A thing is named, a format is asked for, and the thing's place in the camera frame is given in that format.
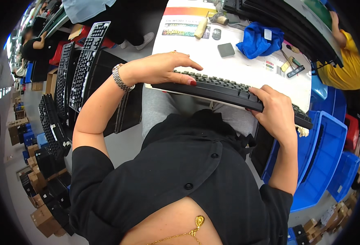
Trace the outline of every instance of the white sneaker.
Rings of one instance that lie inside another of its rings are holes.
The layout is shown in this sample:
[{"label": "white sneaker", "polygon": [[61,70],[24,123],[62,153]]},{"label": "white sneaker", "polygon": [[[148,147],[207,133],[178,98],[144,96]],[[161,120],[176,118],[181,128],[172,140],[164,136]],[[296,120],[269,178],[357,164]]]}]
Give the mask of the white sneaker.
[{"label": "white sneaker", "polygon": [[154,39],[154,32],[149,32],[146,35],[143,36],[143,39],[145,40],[141,45],[135,46],[137,50],[143,49],[149,42],[151,42]]},{"label": "white sneaker", "polygon": [[128,41],[126,39],[124,39],[124,42],[122,42],[122,44],[119,44],[119,46],[122,48],[122,49],[125,49],[127,47],[127,44],[128,44]]}]

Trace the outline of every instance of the blue cloth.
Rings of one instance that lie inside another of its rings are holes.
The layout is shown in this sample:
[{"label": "blue cloth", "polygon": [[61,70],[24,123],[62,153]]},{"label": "blue cloth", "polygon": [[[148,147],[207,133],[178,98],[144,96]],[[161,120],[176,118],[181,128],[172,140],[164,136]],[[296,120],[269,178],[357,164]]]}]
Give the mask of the blue cloth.
[{"label": "blue cloth", "polygon": [[116,0],[62,0],[66,15],[73,24],[84,22],[112,7]]},{"label": "blue cloth", "polygon": [[[271,41],[264,38],[264,29],[271,30]],[[267,56],[282,49],[283,34],[279,28],[265,27],[259,22],[252,22],[244,30],[243,41],[236,46],[248,59]]]}]

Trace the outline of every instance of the silver wristwatch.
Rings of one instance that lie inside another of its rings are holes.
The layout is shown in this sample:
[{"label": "silver wristwatch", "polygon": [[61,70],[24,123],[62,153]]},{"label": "silver wristwatch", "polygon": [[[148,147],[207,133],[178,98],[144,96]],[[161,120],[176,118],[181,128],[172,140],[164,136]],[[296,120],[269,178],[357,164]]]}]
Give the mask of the silver wristwatch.
[{"label": "silver wristwatch", "polygon": [[116,84],[122,89],[124,90],[125,92],[129,92],[131,90],[134,89],[135,85],[132,85],[131,87],[127,86],[124,84],[124,82],[122,81],[122,79],[120,78],[119,76],[119,68],[124,65],[122,63],[116,65],[115,67],[113,67],[112,69],[112,76],[113,76],[113,79],[114,81],[116,82]]}]

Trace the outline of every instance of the red stool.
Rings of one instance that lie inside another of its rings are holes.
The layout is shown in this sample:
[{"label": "red stool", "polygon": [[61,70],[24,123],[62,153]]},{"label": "red stool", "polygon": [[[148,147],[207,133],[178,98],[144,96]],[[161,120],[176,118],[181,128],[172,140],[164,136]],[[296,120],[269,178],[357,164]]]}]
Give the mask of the red stool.
[{"label": "red stool", "polygon": [[62,56],[62,51],[63,51],[63,45],[65,45],[66,43],[70,43],[70,41],[60,41],[58,43],[55,54],[52,57],[52,59],[50,59],[49,62],[51,65],[59,66],[60,58]]},{"label": "red stool", "polygon": [[[85,40],[89,35],[90,29],[91,27],[89,26],[83,26],[79,36],[72,38],[70,41],[75,42],[77,45],[83,47]],[[115,45],[116,44],[110,41],[108,38],[105,38],[104,41],[102,42],[102,47],[108,47],[110,49]]]},{"label": "red stool", "polygon": [[359,138],[359,125],[358,119],[346,114],[344,124],[347,126],[346,142],[344,143],[344,149],[355,150]]}]

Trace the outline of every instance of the yellow shirt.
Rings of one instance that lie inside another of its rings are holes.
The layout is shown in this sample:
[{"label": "yellow shirt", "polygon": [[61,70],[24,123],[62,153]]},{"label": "yellow shirt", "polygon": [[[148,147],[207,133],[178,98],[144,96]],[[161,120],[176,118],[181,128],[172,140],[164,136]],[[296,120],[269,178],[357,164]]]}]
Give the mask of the yellow shirt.
[{"label": "yellow shirt", "polygon": [[360,56],[350,33],[340,30],[346,36],[346,46],[341,49],[343,68],[326,65],[318,69],[321,81],[328,86],[342,90],[360,89]]}]

